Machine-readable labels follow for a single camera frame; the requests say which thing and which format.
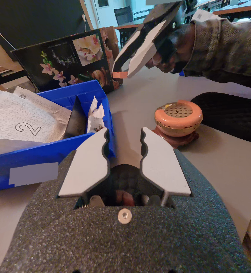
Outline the person's right forearm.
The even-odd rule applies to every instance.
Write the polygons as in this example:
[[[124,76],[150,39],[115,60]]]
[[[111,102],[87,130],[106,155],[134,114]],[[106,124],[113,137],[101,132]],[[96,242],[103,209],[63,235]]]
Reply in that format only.
[[[231,23],[215,17],[192,20],[195,41],[184,67],[185,77],[202,76],[218,83],[251,88],[251,21]]]

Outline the torn white paper bag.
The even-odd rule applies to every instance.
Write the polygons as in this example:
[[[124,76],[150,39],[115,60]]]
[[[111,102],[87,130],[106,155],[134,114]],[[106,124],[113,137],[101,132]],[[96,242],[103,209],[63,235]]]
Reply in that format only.
[[[88,119],[87,119],[87,131],[86,133],[96,133],[103,129],[105,127],[103,117],[104,114],[104,108],[103,105],[100,104],[98,106],[98,101],[96,97],[93,97],[92,104],[90,106],[89,112],[88,112]]]

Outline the orchid print lego box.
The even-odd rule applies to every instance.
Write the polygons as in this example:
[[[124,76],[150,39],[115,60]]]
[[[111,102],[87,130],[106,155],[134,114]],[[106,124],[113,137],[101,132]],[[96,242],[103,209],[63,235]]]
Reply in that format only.
[[[39,43],[12,53],[39,92],[97,80],[108,94],[123,83],[111,71],[119,53],[113,27]]]

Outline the person's right hand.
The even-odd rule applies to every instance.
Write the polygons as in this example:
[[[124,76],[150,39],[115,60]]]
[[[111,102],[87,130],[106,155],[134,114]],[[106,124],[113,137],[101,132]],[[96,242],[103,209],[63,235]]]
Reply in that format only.
[[[194,42],[195,25],[193,23],[183,24],[171,33],[145,66],[148,69],[157,67],[164,73],[174,73],[176,66],[188,63]]]

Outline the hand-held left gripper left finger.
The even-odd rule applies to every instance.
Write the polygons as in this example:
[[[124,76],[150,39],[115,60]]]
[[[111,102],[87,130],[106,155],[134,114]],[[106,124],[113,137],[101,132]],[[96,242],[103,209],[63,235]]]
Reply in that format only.
[[[108,145],[109,129],[102,128],[76,149],[59,197],[82,197],[89,203],[89,192],[110,175]]]

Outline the white dotted paper bag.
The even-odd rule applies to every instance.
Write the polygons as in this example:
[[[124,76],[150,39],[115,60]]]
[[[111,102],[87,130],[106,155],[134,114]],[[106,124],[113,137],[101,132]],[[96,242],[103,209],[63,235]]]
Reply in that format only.
[[[50,143],[64,136],[71,110],[27,89],[0,90],[0,139]]]

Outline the lego flower pot model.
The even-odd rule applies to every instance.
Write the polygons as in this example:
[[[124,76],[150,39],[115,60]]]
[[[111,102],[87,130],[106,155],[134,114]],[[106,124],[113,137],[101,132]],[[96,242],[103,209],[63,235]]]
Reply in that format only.
[[[203,113],[197,104],[178,100],[158,107],[154,120],[156,128],[153,132],[177,149],[199,138],[196,130],[203,120]]]

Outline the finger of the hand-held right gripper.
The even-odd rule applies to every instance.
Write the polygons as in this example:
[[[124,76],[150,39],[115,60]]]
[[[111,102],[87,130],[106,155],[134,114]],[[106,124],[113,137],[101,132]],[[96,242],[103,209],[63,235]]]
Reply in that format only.
[[[139,49],[146,37],[146,31],[143,29],[136,30],[125,46],[119,52],[117,58],[114,61],[112,73],[120,72],[124,63],[129,60],[132,55]]]
[[[144,67],[161,47],[165,38],[165,24],[166,20],[160,22],[148,32],[141,46],[137,49],[136,54],[130,60],[128,78],[132,78],[142,67]]]

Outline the black office chair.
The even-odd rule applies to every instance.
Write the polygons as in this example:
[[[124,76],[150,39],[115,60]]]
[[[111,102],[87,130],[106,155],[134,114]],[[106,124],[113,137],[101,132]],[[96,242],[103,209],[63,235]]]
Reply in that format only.
[[[118,26],[134,21],[130,5],[127,7],[114,9],[114,14]],[[118,31],[120,33],[120,47],[123,48],[125,43],[129,40],[130,36],[134,33],[135,29],[134,28],[118,29]]]

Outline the black partition panel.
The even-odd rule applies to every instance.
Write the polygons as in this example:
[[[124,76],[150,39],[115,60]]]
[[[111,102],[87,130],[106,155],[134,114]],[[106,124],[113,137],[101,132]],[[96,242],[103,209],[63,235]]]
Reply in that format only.
[[[0,46],[11,50],[91,30],[78,0],[0,0]]]

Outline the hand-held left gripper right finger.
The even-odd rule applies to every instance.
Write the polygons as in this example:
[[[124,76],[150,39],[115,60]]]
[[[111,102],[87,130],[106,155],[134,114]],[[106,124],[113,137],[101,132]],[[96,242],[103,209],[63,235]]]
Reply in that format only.
[[[166,206],[170,196],[191,196],[191,190],[173,147],[162,137],[143,127],[141,129],[140,175],[148,182],[140,189],[144,195],[155,196],[155,189]]]

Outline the black mesh chair seat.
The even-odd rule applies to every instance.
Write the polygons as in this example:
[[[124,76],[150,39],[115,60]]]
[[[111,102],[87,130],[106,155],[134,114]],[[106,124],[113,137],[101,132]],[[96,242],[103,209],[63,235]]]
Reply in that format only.
[[[251,142],[251,99],[208,92],[191,102],[201,108],[203,125]]]

